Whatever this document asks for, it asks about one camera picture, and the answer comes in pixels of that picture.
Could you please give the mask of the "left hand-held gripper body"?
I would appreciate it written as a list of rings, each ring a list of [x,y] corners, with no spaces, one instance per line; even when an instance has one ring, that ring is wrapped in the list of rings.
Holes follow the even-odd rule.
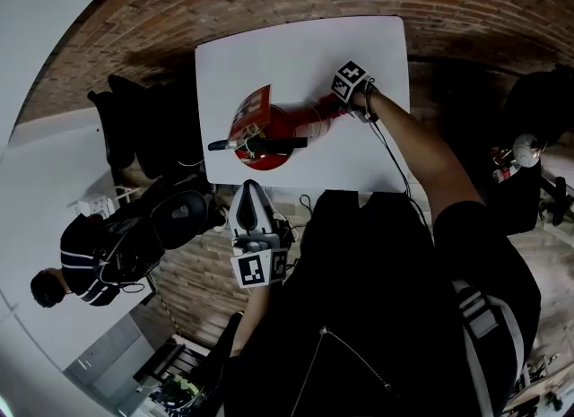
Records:
[[[288,247],[276,233],[236,237],[230,259],[238,286],[242,289],[269,286],[286,277]]]

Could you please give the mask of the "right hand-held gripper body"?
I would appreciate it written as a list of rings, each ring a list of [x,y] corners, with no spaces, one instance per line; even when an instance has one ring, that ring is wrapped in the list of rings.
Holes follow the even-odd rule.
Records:
[[[343,103],[348,104],[354,91],[367,83],[370,75],[352,60],[335,72],[331,83],[332,93]]]

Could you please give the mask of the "red fire extinguisher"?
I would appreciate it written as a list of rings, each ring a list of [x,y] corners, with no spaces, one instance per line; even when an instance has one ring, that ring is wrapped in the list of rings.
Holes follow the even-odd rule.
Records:
[[[271,86],[266,85],[241,102],[227,138],[209,143],[207,150],[233,152],[254,170],[277,169],[328,132],[334,118],[322,119],[316,103],[273,104]]]

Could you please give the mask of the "person's right forearm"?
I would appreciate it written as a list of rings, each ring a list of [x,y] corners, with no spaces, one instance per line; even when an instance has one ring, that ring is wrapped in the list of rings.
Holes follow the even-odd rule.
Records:
[[[357,91],[353,103],[376,114],[427,195],[432,220],[453,204],[482,201],[448,145],[390,98]]]

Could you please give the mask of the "person's left forearm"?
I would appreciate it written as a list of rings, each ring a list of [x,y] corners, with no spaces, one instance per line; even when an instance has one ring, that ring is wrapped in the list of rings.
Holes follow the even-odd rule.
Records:
[[[250,297],[239,322],[231,346],[230,356],[239,356],[259,322],[268,310],[272,295],[272,286],[260,286],[250,291]]]

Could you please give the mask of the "black round-backed chair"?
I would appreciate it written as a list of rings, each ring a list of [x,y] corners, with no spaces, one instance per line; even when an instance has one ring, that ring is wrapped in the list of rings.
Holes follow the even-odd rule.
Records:
[[[195,190],[172,194],[151,212],[152,226],[165,250],[186,245],[202,231],[207,217],[207,202]]]

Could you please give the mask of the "person's black shirt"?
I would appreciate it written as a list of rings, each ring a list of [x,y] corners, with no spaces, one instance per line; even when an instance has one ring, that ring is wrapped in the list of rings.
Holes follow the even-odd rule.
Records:
[[[486,207],[431,228],[401,194],[327,191],[231,366],[225,417],[500,417],[541,294]]]

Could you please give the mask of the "black office chair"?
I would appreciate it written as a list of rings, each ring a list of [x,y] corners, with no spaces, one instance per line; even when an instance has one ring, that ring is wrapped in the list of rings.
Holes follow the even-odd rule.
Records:
[[[139,164],[148,179],[175,183],[203,170],[204,150],[196,80],[144,87],[119,75],[108,76],[107,91],[89,91],[113,170]]]
[[[550,72],[527,74],[513,85],[504,107],[503,143],[510,152],[510,165],[518,165],[512,147],[522,134],[534,135],[546,143],[543,152],[559,142],[574,127],[574,68],[557,64]],[[503,197],[503,230],[507,235],[532,230],[544,213],[558,226],[574,205],[574,187],[565,178],[549,180],[542,170],[542,154],[532,168],[520,167],[509,178]]]

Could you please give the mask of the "small red-white bottle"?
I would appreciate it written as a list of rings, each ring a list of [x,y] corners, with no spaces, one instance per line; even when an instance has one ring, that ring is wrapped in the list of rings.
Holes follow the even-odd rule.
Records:
[[[494,181],[499,184],[514,176],[519,170],[519,165],[510,165],[509,167],[498,168],[492,172],[492,177]]]

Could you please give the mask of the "white round plush ball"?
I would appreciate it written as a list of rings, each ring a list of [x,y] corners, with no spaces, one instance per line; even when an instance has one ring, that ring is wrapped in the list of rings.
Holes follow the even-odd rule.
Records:
[[[520,167],[532,168],[538,163],[545,147],[546,143],[538,140],[534,135],[522,134],[515,139],[512,152]]]

